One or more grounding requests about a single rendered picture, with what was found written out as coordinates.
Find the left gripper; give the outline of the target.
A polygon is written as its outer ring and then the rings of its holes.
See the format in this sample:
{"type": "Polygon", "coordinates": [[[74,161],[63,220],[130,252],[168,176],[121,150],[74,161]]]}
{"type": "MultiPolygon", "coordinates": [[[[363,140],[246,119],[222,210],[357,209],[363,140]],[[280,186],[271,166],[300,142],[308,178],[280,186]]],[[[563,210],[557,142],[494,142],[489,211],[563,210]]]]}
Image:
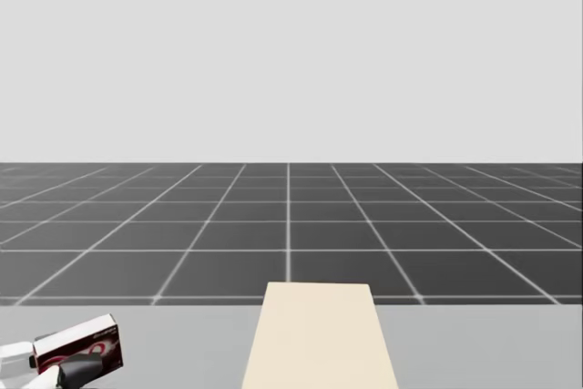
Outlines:
{"type": "Polygon", "coordinates": [[[98,354],[78,354],[40,373],[33,352],[28,341],[0,345],[0,380],[8,389],[81,389],[103,371],[98,354]]]}

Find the red and white carton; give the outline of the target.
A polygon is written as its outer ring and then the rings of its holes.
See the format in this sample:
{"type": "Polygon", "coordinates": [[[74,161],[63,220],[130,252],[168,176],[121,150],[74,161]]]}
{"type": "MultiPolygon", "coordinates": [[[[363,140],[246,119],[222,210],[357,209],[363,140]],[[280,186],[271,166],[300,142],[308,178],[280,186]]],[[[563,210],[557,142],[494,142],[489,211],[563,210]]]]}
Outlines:
{"type": "Polygon", "coordinates": [[[103,371],[113,373],[124,365],[118,323],[112,314],[104,314],[62,331],[35,338],[33,356],[39,372],[78,353],[98,353],[103,371]]]}

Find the tall board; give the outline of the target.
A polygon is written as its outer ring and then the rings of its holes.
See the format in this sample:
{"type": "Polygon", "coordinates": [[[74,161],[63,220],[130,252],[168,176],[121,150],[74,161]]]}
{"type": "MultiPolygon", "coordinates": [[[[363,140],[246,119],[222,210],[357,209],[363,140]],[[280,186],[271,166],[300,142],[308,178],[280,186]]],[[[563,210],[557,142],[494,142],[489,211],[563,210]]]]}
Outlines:
{"type": "Polygon", "coordinates": [[[399,389],[369,286],[270,282],[241,389],[399,389]]]}

